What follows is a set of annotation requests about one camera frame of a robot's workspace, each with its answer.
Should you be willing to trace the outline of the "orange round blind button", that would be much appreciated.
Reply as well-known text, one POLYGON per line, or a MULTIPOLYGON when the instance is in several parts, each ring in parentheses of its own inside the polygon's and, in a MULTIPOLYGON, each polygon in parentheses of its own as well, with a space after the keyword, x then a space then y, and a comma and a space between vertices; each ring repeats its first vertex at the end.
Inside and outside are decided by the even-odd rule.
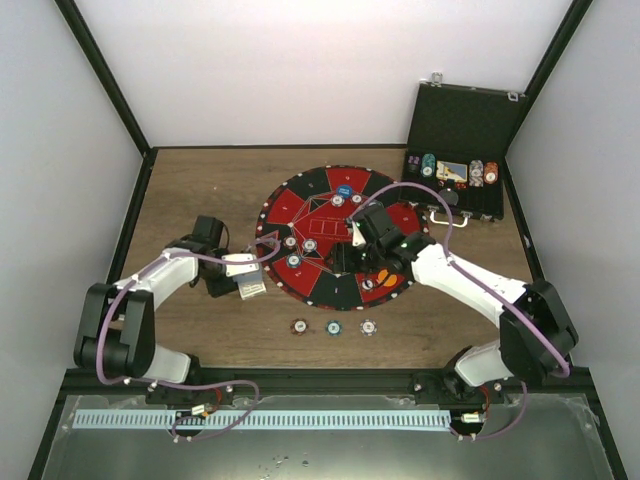
POLYGON ((394 288, 397 284, 401 283, 403 277, 400 274, 393 273, 389 270, 382 269, 378 272, 375 278, 376 288, 394 288))

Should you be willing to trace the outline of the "blue round blind button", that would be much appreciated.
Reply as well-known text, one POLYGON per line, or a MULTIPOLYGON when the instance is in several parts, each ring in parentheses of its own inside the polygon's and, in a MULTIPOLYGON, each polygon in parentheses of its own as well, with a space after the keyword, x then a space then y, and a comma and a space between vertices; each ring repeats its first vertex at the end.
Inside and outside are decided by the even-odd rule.
POLYGON ((353 195, 353 189, 350 185, 346 185, 346 184, 340 185, 336 189, 336 194, 340 195, 345 199, 348 199, 353 195))

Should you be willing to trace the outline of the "teal poker chip stack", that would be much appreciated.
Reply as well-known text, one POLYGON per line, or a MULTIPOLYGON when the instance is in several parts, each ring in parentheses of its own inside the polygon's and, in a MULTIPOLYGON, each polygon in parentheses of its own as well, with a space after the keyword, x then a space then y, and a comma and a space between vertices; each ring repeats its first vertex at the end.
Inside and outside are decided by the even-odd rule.
POLYGON ((326 324, 325 331, 328 335, 334 337, 342 334, 343 327, 339 321, 329 321, 326 324))

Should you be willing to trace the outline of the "red poker chip stack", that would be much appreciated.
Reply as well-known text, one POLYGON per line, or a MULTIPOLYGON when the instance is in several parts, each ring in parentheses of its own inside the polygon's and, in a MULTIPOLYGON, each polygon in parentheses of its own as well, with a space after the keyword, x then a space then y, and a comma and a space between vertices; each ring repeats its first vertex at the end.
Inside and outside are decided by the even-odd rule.
POLYGON ((293 335, 303 335, 308 331, 309 324, 304 319, 296 319, 290 325, 290 333, 293 335))

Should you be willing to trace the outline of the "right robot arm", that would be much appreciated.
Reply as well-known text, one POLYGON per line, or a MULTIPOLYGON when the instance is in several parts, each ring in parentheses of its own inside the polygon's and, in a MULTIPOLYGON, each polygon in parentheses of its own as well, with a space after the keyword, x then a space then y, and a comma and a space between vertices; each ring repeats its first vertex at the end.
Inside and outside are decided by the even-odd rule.
POLYGON ((447 396, 465 403, 481 386, 515 378, 540 386, 550 377, 571 373, 568 356, 578 334, 555 287, 525 283, 468 262, 425 231, 402 232, 387 210, 374 202, 347 220, 348 239, 335 244, 327 261, 334 273, 386 270, 434 288, 489 320, 498 339, 466 347, 447 364, 447 396))

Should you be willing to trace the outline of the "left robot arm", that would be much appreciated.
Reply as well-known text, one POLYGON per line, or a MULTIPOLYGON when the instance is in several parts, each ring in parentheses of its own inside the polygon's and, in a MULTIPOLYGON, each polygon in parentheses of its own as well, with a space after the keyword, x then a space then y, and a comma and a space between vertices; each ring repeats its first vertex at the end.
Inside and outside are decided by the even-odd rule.
POLYGON ((104 384, 128 379, 169 383, 181 403, 204 392, 199 360, 156 341, 155 312, 184 285, 203 282, 209 296, 238 290, 221 259, 229 254, 229 231, 215 217, 199 216, 191 233, 172 241, 160 256, 128 278, 96 283, 85 296, 73 359, 93 369, 104 384))

